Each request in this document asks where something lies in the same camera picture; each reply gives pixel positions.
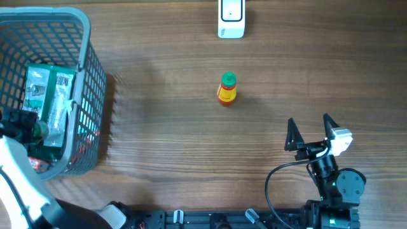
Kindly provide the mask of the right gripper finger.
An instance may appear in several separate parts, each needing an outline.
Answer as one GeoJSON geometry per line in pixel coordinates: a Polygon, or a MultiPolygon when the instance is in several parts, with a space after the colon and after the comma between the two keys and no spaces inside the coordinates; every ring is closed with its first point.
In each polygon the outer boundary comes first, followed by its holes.
{"type": "Polygon", "coordinates": [[[298,130],[293,118],[287,121],[287,137],[284,146],[285,151],[297,151],[305,148],[305,142],[298,130]]]}
{"type": "Polygon", "coordinates": [[[326,137],[328,139],[332,139],[333,134],[331,133],[331,131],[334,128],[339,128],[340,126],[327,113],[325,113],[323,115],[323,120],[324,120],[324,130],[325,130],[326,137]]]}

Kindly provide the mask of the green lid white jar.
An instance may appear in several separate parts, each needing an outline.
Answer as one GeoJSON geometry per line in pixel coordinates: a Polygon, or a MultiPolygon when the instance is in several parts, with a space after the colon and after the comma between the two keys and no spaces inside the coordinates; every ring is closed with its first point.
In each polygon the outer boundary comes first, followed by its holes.
{"type": "Polygon", "coordinates": [[[34,124],[33,136],[46,139],[48,134],[48,124],[42,120],[37,120],[34,124]]]}

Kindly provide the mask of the green 3M gloves package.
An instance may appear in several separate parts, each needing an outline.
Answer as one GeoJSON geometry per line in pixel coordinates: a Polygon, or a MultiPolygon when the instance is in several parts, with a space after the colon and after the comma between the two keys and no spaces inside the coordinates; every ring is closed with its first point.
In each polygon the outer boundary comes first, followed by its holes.
{"type": "Polygon", "coordinates": [[[23,110],[34,112],[46,124],[48,135],[29,155],[56,162],[62,158],[67,115],[76,71],[48,64],[28,63],[23,110]]]}

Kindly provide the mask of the small red candy box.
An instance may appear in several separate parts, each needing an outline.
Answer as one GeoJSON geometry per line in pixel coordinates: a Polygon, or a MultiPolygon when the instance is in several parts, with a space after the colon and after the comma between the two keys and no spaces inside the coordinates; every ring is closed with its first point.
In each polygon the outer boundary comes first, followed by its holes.
{"type": "Polygon", "coordinates": [[[37,173],[46,172],[50,166],[48,162],[33,157],[29,157],[29,162],[37,173]]]}

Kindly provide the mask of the red sriracha bottle green cap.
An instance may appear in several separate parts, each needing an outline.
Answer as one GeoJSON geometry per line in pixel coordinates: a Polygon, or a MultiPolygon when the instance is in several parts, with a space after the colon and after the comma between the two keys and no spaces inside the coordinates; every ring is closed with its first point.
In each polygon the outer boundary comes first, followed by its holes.
{"type": "Polygon", "coordinates": [[[237,96],[237,77],[233,72],[224,73],[217,90],[217,100],[223,106],[233,104],[237,96]]]}

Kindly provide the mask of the teal white tissue packet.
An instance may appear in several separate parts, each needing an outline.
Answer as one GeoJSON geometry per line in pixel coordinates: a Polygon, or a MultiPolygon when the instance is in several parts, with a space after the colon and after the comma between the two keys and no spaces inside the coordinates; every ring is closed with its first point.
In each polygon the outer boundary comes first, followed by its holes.
{"type": "Polygon", "coordinates": [[[74,106],[75,103],[76,103],[76,102],[75,102],[75,100],[73,100],[73,99],[68,100],[68,101],[66,102],[66,112],[67,112],[67,115],[68,115],[68,116],[71,115],[71,112],[73,111],[73,106],[74,106]]]}

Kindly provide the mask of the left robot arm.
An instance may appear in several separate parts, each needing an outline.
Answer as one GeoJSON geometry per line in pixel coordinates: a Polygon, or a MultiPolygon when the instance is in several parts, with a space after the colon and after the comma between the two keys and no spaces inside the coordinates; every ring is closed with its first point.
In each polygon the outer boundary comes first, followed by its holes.
{"type": "Polygon", "coordinates": [[[114,204],[93,211],[54,197],[30,164],[27,148],[37,114],[1,112],[1,201],[12,228],[124,228],[127,217],[114,204]]]}

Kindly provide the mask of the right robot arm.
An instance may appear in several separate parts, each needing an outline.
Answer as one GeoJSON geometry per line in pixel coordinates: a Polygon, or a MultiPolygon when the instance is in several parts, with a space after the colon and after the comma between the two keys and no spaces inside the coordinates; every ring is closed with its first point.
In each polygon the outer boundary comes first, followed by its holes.
{"type": "Polygon", "coordinates": [[[353,141],[352,133],[340,127],[327,113],[323,120],[326,137],[310,143],[303,140],[292,118],[287,121],[284,149],[295,151],[295,159],[307,163],[307,171],[320,196],[319,200],[309,200],[301,208],[300,228],[360,228],[357,207],[364,193],[366,176],[355,169],[339,169],[336,163],[336,157],[353,141]]]}

